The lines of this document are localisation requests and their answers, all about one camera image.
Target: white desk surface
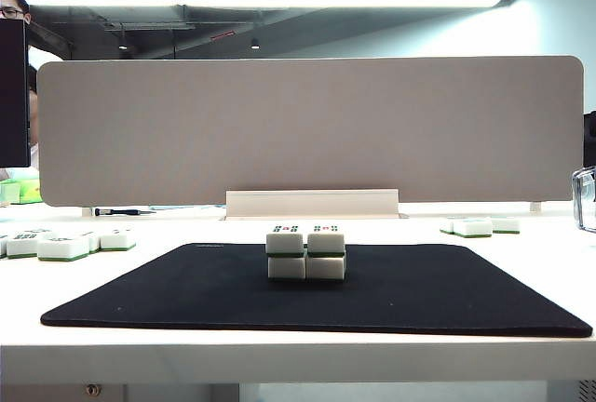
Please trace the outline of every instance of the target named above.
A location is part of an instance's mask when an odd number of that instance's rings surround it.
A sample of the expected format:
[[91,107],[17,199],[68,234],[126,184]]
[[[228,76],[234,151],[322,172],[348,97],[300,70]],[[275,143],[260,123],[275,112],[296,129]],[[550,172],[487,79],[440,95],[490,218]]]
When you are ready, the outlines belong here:
[[[410,219],[336,221],[348,244],[457,244],[596,327],[596,235],[570,202],[404,204]],[[508,214],[521,234],[463,239],[440,218]],[[274,221],[221,221],[220,208],[81,218],[80,208],[0,208],[0,232],[131,228],[137,247],[74,262],[0,261],[2,383],[421,382],[596,377],[596,341],[437,335],[55,328],[41,314],[188,242],[262,243]],[[314,221],[297,221],[310,225]]]

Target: beige privacy panel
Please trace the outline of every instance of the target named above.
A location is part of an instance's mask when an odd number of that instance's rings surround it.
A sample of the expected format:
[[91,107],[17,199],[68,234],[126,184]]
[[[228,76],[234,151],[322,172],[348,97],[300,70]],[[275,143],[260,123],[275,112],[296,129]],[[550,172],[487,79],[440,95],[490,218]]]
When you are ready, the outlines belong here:
[[399,188],[402,202],[571,198],[572,57],[120,60],[39,75],[50,205]]

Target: ceiling light fixture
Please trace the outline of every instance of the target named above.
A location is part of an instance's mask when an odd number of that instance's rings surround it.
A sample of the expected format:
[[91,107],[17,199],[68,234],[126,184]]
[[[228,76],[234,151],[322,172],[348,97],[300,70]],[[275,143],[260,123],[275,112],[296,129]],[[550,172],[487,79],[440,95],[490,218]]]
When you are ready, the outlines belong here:
[[37,7],[174,7],[176,0],[27,0]]
[[487,8],[501,0],[27,0],[38,7]]
[[183,0],[189,7],[216,8],[484,8],[501,0]]

